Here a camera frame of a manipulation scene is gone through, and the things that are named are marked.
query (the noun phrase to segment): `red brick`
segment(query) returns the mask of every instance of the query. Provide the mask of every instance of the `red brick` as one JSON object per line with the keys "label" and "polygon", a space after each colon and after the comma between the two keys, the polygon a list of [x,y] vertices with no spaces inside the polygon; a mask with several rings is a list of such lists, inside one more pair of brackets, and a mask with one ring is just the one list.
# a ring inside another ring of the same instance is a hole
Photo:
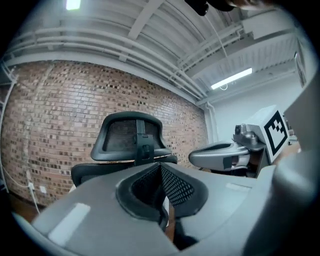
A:
{"label": "red brick", "polygon": [[[30,171],[42,205],[69,191],[72,166],[93,162],[90,152],[111,113],[140,111],[159,118],[167,145],[185,167],[192,167],[188,154],[207,143],[203,110],[156,84],[110,67],[72,61],[55,61],[46,78],[50,65],[41,61],[16,67],[19,81],[1,135],[5,169],[25,185]],[[5,94],[1,88],[3,101]],[[8,177],[6,181],[11,191],[32,200],[27,189]],[[39,191],[41,185],[47,194]]]}

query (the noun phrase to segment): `electrical outlet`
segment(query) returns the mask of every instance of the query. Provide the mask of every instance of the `electrical outlet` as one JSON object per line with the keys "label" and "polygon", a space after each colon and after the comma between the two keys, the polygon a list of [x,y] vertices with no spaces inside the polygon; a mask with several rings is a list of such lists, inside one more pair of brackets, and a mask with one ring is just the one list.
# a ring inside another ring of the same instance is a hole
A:
{"label": "electrical outlet", "polygon": [[44,194],[47,193],[46,187],[45,186],[40,186],[40,191]]}
{"label": "electrical outlet", "polygon": [[29,188],[31,188],[32,190],[35,190],[35,186],[32,182],[28,183]]}

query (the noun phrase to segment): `fluorescent light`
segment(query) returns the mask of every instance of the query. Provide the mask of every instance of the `fluorescent light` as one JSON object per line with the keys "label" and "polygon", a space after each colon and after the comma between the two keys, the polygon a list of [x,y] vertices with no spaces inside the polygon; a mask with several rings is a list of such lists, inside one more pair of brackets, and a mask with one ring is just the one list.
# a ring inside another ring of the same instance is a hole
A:
{"label": "fluorescent light", "polygon": [[81,0],[66,0],[65,8],[67,10],[76,10],[80,8]]}
{"label": "fluorescent light", "polygon": [[230,77],[228,77],[228,78],[226,78],[226,79],[224,79],[224,80],[222,80],[220,82],[215,83],[214,85],[211,86],[211,88],[212,89],[217,89],[217,88],[219,88],[221,86],[224,86],[224,85],[226,85],[228,83],[231,83],[234,80],[237,80],[237,79],[242,78],[244,76],[250,75],[251,73],[252,73],[252,68],[250,67],[249,69],[247,69],[245,71],[242,71],[242,72],[240,72],[238,74],[235,74],[235,75],[230,76]]}

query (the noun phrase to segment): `wooden floor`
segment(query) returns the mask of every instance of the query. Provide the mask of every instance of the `wooden floor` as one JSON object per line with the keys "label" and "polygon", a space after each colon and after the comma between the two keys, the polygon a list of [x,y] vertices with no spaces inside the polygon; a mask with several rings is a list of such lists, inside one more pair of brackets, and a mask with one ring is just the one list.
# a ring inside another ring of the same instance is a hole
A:
{"label": "wooden floor", "polygon": [[37,217],[38,212],[36,207],[18,199],[12,194],[9,195],[9,199],[13,211],[25,218],[28,222],[32,222],[32,220]]}
{"label": "wooden floor", "polygon": [[[32,222],[34,218],[37,217],[38,212],[36,207],[26,203],[14,195],[10,194],[9,196],[11,206],[13,211],[23,218],[25,218],[28,222]],[[175,219],[174,219],[174,208],[170,205],[169,208],[169,226],[165,229],[166,236],[173,241],[174,240],[174,232],[175,232]]]}

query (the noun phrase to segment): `mesh headrest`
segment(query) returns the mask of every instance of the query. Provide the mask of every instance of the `mesh headrest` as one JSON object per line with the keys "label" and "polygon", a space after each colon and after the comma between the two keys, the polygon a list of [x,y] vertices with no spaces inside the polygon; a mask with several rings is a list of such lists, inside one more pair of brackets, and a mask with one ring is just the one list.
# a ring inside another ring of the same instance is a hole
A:
{"label": "mesh headrest", "polygon": [[91,158],[96,161],[134,160],[137,133],[152,135],[154,157],[172,153],[163,139],[160,120],[149,114],[124,111],[110,114],[104,119],[91,151]]}

